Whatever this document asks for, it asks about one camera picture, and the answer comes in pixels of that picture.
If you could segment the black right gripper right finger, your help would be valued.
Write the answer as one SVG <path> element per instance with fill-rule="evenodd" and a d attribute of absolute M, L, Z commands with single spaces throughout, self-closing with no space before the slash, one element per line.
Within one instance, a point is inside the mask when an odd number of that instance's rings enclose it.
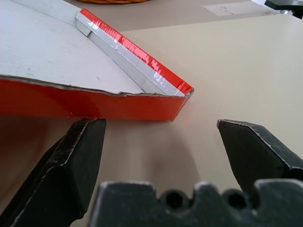
<path fill-rule="evenodd" d="M 303 159 L 265 127 L 221 119 L 217 122 L 232 172 L 243 191 L 260 179 L 303 181 Z"/>

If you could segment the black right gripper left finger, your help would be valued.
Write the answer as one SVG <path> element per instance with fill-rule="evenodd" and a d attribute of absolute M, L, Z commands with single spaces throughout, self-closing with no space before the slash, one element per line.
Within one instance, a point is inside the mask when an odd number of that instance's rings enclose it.
<path fill-rule="evenodd" d="M 0 214 L 0 227 L 70 227 L 83 218 L 98 177 L 106 125 L 106 119 L 73 123 Z"/>

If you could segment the red cardboard box lid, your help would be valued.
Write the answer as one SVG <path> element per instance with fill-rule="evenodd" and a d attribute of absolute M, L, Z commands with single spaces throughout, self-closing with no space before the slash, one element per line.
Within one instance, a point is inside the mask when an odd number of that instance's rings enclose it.
<path fill-rule="evenodd" d="M 173 121 L 193 92 L 87 9 L 0 0 L 0 115 Z"/>

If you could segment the white paper sheet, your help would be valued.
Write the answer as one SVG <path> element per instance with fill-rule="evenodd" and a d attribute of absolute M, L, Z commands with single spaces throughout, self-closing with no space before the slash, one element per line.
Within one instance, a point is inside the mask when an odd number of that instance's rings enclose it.
<path fill-rule="evenodd" d="M 253 1 L 206 5 L 202 7 L 219 17 L 270 10 L 270 8 Z"/>

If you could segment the black object at table edge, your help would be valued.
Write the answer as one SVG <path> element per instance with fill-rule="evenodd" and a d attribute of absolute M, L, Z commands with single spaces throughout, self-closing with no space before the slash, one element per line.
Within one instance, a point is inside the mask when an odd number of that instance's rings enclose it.
<path fill-rule="evenodd" d="M 303 1 L 299 0 L 266 0 L 265 6 L 274 10 L 289 10 L 293 16 L 303 18 Z"/>

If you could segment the woven wicker basket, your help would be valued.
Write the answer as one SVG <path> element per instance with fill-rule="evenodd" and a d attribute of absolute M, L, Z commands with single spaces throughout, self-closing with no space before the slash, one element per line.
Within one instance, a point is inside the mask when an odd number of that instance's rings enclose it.
<path fill-rule="evenodd" d="M 122 5 L 122 4 L 136 4 L 143 3 L 150 0 L 78 0 L 90 4 L 99 4 L 99 5 Z"/>

